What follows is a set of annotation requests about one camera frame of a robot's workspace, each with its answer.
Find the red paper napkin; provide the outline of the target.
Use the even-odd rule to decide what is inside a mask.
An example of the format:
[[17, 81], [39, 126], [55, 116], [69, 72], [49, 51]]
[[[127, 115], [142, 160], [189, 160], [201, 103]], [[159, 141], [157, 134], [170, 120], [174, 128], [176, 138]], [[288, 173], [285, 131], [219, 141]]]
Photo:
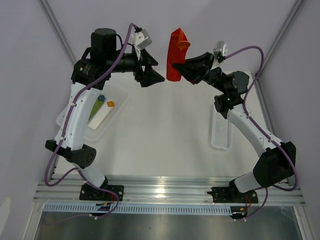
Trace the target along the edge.
[[171, 82], [179, 82], [182, 75], [172, 67], [174, 63], [184, 63], [188, 49], [180, 51], [176, 44], [179, 41], [188, 41], [184, 31], [181, 28], [176, 29], [170, 35], [167, 61], [166, 61], [166, 79]]

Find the orange plastic spoon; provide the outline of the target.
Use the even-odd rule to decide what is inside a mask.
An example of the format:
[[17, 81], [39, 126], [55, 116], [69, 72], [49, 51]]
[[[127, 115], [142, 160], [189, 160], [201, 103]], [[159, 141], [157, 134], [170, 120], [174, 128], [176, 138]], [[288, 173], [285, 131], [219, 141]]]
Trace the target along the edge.
[[178, 41], [176, 43], [176, 47], [180, 50], [183, 51], [184, 49], [188, 49], [190, 47], [191, 43], [187, 40], [182, 40]]

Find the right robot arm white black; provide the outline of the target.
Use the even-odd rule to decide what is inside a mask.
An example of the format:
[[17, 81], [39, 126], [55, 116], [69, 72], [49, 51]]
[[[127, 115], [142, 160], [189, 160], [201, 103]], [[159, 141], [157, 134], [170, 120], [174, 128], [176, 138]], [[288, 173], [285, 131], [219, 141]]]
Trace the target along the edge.
[[253, 170], [229, 182], [228, 196], [239, 202], [249, 191], [274, 186], [295, 175], [296, 147], [262, 128], [245, 109], [242, 95], [248, 92], [249, 76], [242, 71], [226, 74], [220, 67], [213, 68], [214, 59], [214, 55], [207, 52], [171, 66], [193, 85], [204, 81], [219, 90], [222, 94], [214, 97], [216, 111], [233, 124], [256, 151], [259, 159]]

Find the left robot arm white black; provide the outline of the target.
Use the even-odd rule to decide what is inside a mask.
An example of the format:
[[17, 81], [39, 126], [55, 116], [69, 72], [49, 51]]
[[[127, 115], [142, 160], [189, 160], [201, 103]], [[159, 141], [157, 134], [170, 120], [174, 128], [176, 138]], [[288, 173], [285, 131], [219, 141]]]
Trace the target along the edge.
[[73, 67], [71, 92], [62, 125], [55, 138], [45, 143], [45, 148], [52, 152], [51, 162], [59, 155], [79, 172], [84, 180], [81, 200], [120, 198], [94, 163], [96, 149], [84, 143], [92, 108], [106, 81], [112, 73], [132, 73], [143, 88], [165, 80], [153, 69], [159, 63], [146, 50], [152, 40], [145, 29], [131, 23], [121, 49], [117, 48], [117, 39], [119, 35], [111, 28], [98, 28], [91, 34], [90, 47]]

